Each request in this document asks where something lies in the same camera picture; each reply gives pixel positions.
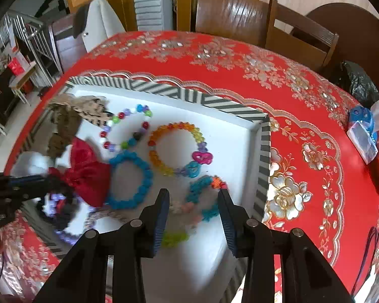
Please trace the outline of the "dark brown side chair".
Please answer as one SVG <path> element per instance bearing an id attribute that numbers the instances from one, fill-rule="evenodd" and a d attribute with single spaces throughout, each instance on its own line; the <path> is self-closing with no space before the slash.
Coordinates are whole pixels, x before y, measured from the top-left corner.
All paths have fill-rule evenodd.
<path id="1" fill-rule="evenodd" d="M 48 25 L 55 64 L 61 74 L 67 72 L 87 53 L 81 35 L 77 38 L 73 36 L 73 21 L 74 15 L 69 14 Z"/>

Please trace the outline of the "black plastic bag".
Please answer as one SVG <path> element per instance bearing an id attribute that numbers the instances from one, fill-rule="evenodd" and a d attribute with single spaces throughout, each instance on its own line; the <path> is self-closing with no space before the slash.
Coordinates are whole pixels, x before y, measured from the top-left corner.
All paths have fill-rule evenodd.
<path id="1" fill-rule="evenodd" d="M 379 91 L 371 78 L 359 64 L 343 61 L 336 83 L 348 92 L 363 107 L 370 109 L 379 100 Z"/>

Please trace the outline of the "white louvered door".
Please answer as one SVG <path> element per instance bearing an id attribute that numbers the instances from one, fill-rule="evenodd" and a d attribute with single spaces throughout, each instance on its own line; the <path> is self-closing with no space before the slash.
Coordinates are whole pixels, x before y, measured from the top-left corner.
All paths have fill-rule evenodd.
<path id="1" fill-rule="evenodd" d="M 172 30 L 172 0 L 134 0 L 139 31 Z"/>

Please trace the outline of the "brown scrunchie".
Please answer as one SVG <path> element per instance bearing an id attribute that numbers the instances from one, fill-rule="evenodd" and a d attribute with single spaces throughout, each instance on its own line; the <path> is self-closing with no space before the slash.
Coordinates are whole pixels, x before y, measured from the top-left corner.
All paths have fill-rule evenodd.
<path id="1" fill-rule="evenodd" d="M 70 107 L 64 105 L 54 105 L 50 108 L 52 112 L 51 123 L 56 125 L 49 141 L 46 155 L 51 159 L 62 156 L 66 147 L 72 144 L 82 122 L 80 115 Z"/>

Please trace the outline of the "white fluffy scrunchie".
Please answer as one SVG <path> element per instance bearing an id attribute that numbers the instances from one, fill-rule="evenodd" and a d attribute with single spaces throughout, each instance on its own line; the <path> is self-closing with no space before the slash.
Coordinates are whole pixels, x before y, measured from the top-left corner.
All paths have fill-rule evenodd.
<path id="1" fill-rule="evenodd" d="M 46 155 L 35 151 L 26 151 L 19 155 L 11 168 L 10 175 L 16 178 L 24 176 L 55 174 L 55 162 Z"/>

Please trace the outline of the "red satin bow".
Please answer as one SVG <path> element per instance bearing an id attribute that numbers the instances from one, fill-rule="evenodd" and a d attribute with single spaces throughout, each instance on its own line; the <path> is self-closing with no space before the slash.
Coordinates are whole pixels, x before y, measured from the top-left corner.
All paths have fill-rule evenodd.
<path id="1" fill-rule="evenodd" d="M 70 168 L 64 172 L 49 168 L 49 174 L 66 183 L 88 205 L 103 206 L 110 188 L 111 166 L 99 161 L 92 147 L 79 138 L 72 140 L 69 159 Z"/>

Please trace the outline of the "dark wooden chair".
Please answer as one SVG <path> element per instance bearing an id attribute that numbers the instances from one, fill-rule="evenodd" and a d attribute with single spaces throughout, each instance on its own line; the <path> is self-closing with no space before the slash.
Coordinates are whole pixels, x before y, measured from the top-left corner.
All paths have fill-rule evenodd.
<path id="1" fill-rule="evenodd" d="M 269 1 L 265 49 L 318 72 L 331 60 L 339 35 L 314 20 Z"/>

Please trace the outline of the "white jacket on chair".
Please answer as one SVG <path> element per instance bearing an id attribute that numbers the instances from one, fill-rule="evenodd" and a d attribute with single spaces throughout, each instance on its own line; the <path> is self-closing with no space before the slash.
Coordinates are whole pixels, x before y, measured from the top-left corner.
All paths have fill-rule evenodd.
<path id="1" fill-rule="evenodd" d="M 87 52 L 125 29 L 107 0 L 91 0 L 74 14 L 73 37 L 79 36 Z"/>

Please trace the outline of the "metal stair railing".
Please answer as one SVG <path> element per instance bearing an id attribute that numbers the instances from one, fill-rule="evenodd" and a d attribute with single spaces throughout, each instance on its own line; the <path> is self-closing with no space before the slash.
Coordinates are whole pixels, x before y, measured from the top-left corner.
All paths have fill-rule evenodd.
<path id="1" fill-rule="evenodd" d="M 49 86 L 53 86 L 57 76 L 63 73 L 60 62 L 55 58 L 50 44 L 46 24 L 27 14 L 9 9 L 0 21 L 0 39 L 3 46 L 10 41 L 10 34 L 23 41 L 36 61 L 39 74 Z"/>

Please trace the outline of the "leopard print bow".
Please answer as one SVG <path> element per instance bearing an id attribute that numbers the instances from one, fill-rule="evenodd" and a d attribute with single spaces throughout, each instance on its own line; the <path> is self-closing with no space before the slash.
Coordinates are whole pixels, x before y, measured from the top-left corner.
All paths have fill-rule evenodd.
<path id="1" fill-rule="evenodd" d="M 101 127 L 106 125 L 114 114 L 107 109 L 108 101 L 103 96 L 74 96 L 73 94 L 60 94 L 52 98 L 50 106 L 64 106 L 74 110 L 84 120 Z"/>

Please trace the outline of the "red floral tablecloth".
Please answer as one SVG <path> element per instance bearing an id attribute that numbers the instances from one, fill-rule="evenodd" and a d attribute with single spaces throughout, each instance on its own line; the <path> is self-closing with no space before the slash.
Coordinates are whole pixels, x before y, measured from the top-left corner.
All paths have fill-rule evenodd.
<path id="1" fill-rule="evenodd" d="M 352 290 L 379 195 L 346 134 L 357 101 L 306 66 L 258 46 L 190 32 L 118 34 L 81 58 L 45 96 L 72 77 L 121 77 L 195 89 L 270 117 L 266 198 L 256 212 L 273 230 L 302 228 Z M 379 241 L 372 242 L 356 302 L 379 299 Z M 374 260 L 370 262 L 372 252 Z"/>

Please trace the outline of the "tissue pack in plastic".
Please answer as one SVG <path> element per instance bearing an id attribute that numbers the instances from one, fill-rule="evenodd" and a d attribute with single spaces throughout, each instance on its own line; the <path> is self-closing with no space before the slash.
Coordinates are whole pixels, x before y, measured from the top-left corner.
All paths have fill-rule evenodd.
<path id="1" fill-rule="evenodd" d="M 379 141 L 379 100 L 370 109 L 357 105 L 349 112 L 347 136 L 365 164 L 377 155 Z"/>

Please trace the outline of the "striped white tray box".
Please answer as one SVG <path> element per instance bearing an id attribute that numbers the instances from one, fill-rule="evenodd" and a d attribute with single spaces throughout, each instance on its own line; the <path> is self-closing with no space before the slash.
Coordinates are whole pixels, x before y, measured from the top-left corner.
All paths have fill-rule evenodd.
<path id="1" fill-rule="evenodd" d="M 145 207 L 156 201 L 161 188 L 169 191 L 170 204 L 185 203 L 190 185 L 206 176 L 219 176 L 227 184 L 233 202 L 242 205 L 248 215 L 262 219 L 262 212 L 256 212 L 255 205 L 257 189 L 262 190 L 263 198 L 268 191 L 268 185 L 261 189 L 258 183 L 259 179 L 267 182 L 269 173 L 270 130 L 264 120 L 266 113 L 195 89 L 121 77 L 72 77 L 58 94 L 61 93 L 103 96 L 108 101 L 107 109 L 115 115 L 139 104 L 148 106 L 153 113 L 149 117 L 135 112 L 112 126 L 109 141 L 117 145 L 132 138 L 143 121 L 149 122 L 143 138 L 129 151 L 149 164 L 153 184 L 137 207 L 118 211 L 122 220 L 111 216 L 96 220 L 93 227 L 99 233 L 117 230 L 124 222 L 139 217 Z M 205 148 L 213 155 L 212 162 L 201 165 L 194 179 L 164 175 L 150 162 L 150 134 L 158 126 L 176 122 L 198 128 L 207 144 Z M 100 127 L 83 120 L 76 136 L 107 163 L 119 153 L 119 148 L 105 150 L 100 131 Z M 175 171 L 189 164 L 198 148 L 193 135 L 184 129 L 161 135 L 156 146 L 160 160 Z M 111 197 L 117 202 L 132 199 L 142 180 L 144 174 L 139 167 L 123 161 L 111 176 Z M 231 302 L 235 297 L 246 273 L 247 260 L 236 259 L 229 251 L 219 215 L 196 224 L 202 211 L 213 207 L 217 196 L 216 189 L 204 188 L 192 212 L 173 215 L 170 211 L 165 231 L 185 231 L 189 239 L 172 248 L 160 247 L 155 258 L 142 260 L 146 302 Z"/>

